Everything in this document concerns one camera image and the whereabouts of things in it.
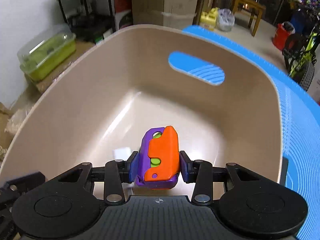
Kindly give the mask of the orange purple toy knife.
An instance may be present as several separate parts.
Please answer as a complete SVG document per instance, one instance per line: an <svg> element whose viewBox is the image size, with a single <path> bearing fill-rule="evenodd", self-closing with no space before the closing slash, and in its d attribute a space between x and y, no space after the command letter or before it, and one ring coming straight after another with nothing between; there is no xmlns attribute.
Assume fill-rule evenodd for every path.
<svg viewBox="0 0 320 240"><path fill-rule="evenodd" d="M180 173L178 134L172 126L149 129L141 143L135 183L153 190L175 187Z"/></svg>

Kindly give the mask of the green clear lid container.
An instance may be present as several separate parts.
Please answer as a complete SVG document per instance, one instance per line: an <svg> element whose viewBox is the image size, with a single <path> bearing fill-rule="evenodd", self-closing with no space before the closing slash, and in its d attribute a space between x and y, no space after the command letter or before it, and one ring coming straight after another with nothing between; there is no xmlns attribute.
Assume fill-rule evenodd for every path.
<svg viewBox="0 0 320 240"><path fill-rule="evenodd" d="M76 51L75 38L65 23L35 36L17 52L21 71L32 81L43 80Z"/></svg>

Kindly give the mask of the red bucket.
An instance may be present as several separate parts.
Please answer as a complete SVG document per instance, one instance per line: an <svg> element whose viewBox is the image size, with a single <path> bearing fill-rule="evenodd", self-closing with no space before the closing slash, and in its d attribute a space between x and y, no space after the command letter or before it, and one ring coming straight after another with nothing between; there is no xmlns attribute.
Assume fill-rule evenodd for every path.
<svg viewBox="0 0 320 240"><path fill-rule="evenodd" d="M273 45L277 49L282 51L284 49L287 38L294 33L295 33L295 28L292 23L287 21L283 23L278 23L275 35L272 38Z"/></svg>

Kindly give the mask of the yellow detergent jug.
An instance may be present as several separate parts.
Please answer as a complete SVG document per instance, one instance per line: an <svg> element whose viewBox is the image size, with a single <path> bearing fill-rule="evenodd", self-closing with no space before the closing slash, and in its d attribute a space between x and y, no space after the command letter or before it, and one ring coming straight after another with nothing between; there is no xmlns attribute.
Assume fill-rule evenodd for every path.
<svg viewBox="0 0 320 240"><path fill-rule="evenodd" d="M219 8L212 8L209 12L201 12L199 26L204 29L214 30L219 17Z"/></svg>

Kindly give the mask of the plastic bag on floor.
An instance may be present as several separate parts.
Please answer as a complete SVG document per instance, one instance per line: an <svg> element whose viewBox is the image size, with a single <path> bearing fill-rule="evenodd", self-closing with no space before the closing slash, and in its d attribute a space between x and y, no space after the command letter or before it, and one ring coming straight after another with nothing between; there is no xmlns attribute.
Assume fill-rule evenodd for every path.
<svg viewBox="0 0 320 240"><path fill-rule="evenodd" d="M217 27L221 31L229 32L232 30L235 23L235 17L229 9L219 9L217 18Z"/></svg>

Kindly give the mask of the brown paper bag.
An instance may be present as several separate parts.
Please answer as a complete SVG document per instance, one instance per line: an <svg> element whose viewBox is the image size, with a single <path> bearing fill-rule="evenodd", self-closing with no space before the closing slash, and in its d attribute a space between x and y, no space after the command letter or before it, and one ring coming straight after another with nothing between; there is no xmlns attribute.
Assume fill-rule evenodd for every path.
<svg viewBox="0 0 320 240"><path fill-rule="evenodd" d="M3 103L0 103L0 106L1 106L0 145L1 145L1 163L2 163L4 160L5 154L12 142L13 136L5 130L8 124L8 121L12 116L12 113L3 105Z"/></svg>

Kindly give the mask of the lower large cardboard box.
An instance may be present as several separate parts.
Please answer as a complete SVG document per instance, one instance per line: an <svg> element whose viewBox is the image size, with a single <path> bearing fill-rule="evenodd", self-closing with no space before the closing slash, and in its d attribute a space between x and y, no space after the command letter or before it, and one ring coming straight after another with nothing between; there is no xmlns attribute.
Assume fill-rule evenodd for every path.
<svg viewBox="0 0 320 240"><path fill-rule="evenodd" d="M132 0L134 24L155 24L174 29L192 25L197 0Z"/></svg>

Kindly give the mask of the green black bicycle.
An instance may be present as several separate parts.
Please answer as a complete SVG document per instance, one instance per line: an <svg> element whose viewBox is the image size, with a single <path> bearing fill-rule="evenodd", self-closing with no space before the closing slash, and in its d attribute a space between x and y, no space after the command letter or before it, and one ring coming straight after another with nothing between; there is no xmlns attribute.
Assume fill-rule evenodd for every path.
<svg viewBox="0 0 320 240"><path fill-rule="evenodd" d="M302 0L299 11L312 26L310 34L291 34L285 42L282 54L288 76L303 90L312 83L319 47L319 0Z"/></svg>

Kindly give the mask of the blue silicone baking mat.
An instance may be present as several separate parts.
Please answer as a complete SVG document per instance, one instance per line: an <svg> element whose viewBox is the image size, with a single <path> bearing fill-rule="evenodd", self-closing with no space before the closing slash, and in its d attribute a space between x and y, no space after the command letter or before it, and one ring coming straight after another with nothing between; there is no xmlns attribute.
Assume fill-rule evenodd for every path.
<svg viewBox="0 0 320 240"><path fill-rule="evenodd" d="M319 105L275 64L240 43L195 25L182 32L242 56L264 71L275 85L285 161L280 176L285 179L284 186L300 194L309 208L297 238L319 239Z"/></svg>

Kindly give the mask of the black metal shelf rack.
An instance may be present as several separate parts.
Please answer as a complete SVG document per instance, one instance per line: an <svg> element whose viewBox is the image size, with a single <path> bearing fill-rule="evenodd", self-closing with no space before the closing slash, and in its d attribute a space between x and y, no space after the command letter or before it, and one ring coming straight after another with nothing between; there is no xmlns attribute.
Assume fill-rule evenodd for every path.
<svg viewBox="0 0 320 240"><path fill-rule="evenodd" d="M112 0L106 0L106 14L98 11L97 0L79 0L80 5L71 12L63 8L62 1L57 0L63 20L78 39L97 44L116 31Z"/></svg>

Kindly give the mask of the wooden chair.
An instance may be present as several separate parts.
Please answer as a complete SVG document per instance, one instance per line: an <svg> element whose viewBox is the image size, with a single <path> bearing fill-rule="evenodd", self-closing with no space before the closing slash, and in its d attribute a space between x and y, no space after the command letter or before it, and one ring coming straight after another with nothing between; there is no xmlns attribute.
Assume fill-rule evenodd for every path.
<svg viewBox="0 0 320 240"><path fill-rule="evenodd" d="M242 13L246 11L250 13L248 28L251 29L253 20L255 24L251 32L252 36L255 37L258 30L261 18L265 11L266 7L255 0L232 0L232 13L235 15L236 12Z"/></svg>

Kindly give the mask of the beige plastic storage bin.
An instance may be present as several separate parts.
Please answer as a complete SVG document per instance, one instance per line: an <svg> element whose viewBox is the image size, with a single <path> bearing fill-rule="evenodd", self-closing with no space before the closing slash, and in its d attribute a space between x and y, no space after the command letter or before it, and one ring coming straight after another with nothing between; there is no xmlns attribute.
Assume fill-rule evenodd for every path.
<svg viewBox="0 0 320 240"><path fill-rule="evenodd" d="M237 163L278 182L279 95L253 61L180 30L135 25L75 61L40 97L15 135L1 183L37 171L52 179L116 150L140 148L172 126L190 159Z"/></svg>

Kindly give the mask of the small white charger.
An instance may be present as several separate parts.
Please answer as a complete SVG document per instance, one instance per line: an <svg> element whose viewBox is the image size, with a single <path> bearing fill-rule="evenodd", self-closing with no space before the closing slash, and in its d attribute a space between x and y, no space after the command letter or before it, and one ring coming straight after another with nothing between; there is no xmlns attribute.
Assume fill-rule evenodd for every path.
<svg viewBox="0 0 320 240"><path fill-rule="evenodd" d="M113 158L114 160L124 160L127 161L131 156L132 151L129 147L122 147L113 150Z"/></svg>

